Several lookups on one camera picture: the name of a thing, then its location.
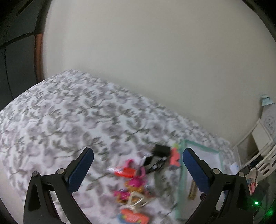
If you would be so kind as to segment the gold black patterned lighter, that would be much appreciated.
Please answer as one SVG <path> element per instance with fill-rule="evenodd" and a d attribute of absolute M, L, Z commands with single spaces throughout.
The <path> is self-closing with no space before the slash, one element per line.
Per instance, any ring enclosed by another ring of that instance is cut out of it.
<path fill-rule="evenodd" d="M 195 181 L 192 180 L 190 191 L 189 191 L 189 194 L 188 194 L 188 199 L 189 200 L 194 200 L 196 198 L 196 195 L 197 195 L 197 185 L 196 185 Z"/>

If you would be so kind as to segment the coral pink eraser block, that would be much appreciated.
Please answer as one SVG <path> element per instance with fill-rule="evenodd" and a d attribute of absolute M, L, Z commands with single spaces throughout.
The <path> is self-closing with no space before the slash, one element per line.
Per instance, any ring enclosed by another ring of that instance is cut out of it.
<path fill-rule="evenodd" d="M 180 167 L 180 153 L 179 153 L 179 145 L 174 144 L 170 150 L 170 158 L 169 164 L 173 167 Z"/>

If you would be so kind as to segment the black toy car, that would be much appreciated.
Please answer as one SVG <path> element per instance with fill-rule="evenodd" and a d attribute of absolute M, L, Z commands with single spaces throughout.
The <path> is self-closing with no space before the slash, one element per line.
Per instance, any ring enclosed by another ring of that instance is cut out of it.
<path fill-rule="evenodd" d="M 160 172 L 167 161 L 167 157 L 158 157 L 158 156 L 150 156 L 146 157 L 143 163 L 143 167 L 145 168 L 145 173 L 153 173 L 153 172 Z"/>

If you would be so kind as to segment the black power adapter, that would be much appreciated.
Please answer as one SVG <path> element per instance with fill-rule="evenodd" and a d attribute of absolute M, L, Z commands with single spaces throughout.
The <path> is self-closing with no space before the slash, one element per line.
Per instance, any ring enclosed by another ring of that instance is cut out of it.
<path fill-rule="evenodd" d="M 153 156 L 168 158 L 170 156 L 170 151 L 170 147 L 156 144 L 152 150 L 152 154 Z"/>

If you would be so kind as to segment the cream plastic toy frame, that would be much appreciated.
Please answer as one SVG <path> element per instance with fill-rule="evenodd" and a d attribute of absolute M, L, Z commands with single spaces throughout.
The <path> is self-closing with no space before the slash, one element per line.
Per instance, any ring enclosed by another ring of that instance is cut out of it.
<path fill-rule="evenodd" d="M 145 207 L 154 199 L 155 197 L 145 196 L 137 191 L 132 191 L 128 198 L 127 204 L 123 205 L 122 208 L 129 209 L 133 213 L 138 213 L 142 207 Z"/>

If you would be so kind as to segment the pink dog toy figure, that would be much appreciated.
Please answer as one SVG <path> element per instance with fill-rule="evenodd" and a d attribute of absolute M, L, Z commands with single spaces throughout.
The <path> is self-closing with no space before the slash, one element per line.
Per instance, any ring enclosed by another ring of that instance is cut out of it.
<path fill-rule="evenodd" d="M 152 198 L 150 191 L 146 189 L 146 177 L 145 175 L 136 176 L 127 180 L 124 184 L 125 188 L 120 190 L 115 190 L 113 196 L 116 201 L 120 204 L 126 204 L 131 193 L 137 192 L 146 198 Z"/>

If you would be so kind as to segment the red white small bottle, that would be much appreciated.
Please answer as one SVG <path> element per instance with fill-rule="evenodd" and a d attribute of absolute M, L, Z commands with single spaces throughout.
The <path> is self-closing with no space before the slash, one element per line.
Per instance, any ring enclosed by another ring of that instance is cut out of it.
<path fill-rule="evenodd" d="M 137 171 L 130 167 L 110 167 L 108 172 L 119 177 L 133 178 Z"/>

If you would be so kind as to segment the white rectangular device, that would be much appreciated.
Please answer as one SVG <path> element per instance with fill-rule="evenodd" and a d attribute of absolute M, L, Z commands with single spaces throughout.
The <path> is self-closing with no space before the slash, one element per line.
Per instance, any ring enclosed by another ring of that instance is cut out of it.
<path fill-rule="evenodd" d="M 239 172 L 239 165 L 236 162 L 234 162 L 230 165 L 230 171 L 233 175 L 236 175 Z"/>

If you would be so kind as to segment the green rimmed white tray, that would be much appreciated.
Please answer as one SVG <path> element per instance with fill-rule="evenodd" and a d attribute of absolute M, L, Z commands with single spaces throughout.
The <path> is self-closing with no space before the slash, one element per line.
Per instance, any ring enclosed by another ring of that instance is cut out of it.
<path fill-rule="evenodd" d="M 200 194 L 208 193 L 213 169 L 223 170 L 219 151 L 184 140 L 180 144 L 180 180 L 177 190 L 175 219 L 186 222 L 200 204 Z M 194 200 L 188 199 L 192 180 L 197 185 L 197 195 Z"/>

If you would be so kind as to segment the white wooden shelf unit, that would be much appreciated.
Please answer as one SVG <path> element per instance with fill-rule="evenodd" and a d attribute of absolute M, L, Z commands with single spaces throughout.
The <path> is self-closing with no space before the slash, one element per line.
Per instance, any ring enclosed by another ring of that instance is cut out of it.
<path fill-rule="evenodd" d="M 256 121 L 241 140 L 233 148 L 233 154 L 240 169 L 256 160 L 263 159 L 273 148 L 273 140 L 260 119 Z"/>

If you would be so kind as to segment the floral grey white blanket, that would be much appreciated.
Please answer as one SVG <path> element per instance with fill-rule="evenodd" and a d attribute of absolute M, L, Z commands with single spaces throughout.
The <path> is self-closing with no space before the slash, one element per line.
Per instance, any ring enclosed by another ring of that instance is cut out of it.
<path fill-rule="evenodd" d="M 78 70 L 40 82 L 1 111 L 1 160 L 20 205 L 33 171 L 52 174 L 67 167 L 83 148 L 95 159 L 75 200 L 92 223 L 118 223 L 113 196 L 124 179 L 108 168 L 148 156 L 156 144 L 183 140 L 218 152 L 230 171 L 231 145 L 195 121 L 116 84 Z"/>

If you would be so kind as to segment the teal cloth on shelf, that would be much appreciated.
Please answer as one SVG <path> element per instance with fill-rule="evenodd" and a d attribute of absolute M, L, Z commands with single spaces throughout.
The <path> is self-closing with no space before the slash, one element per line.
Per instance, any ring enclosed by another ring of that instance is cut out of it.
<path fill-rule="evenodd" d="M 274 101 L 266 94 L 261 95 L 261 102 L 262 107 L 274 104 Z"/>

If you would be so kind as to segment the dark wooden door frame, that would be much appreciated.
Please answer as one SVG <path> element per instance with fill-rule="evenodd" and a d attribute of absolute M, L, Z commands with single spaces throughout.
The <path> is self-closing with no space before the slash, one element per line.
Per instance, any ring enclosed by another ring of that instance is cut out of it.
<path fill-rule="evenodd" d="M 43 33 L 39 33 L 35 36 L 35 47 L 34 47 L 35 74 L 36 74 L 38 83 L 44 80 L 42 50 L 43 50 Z"/>

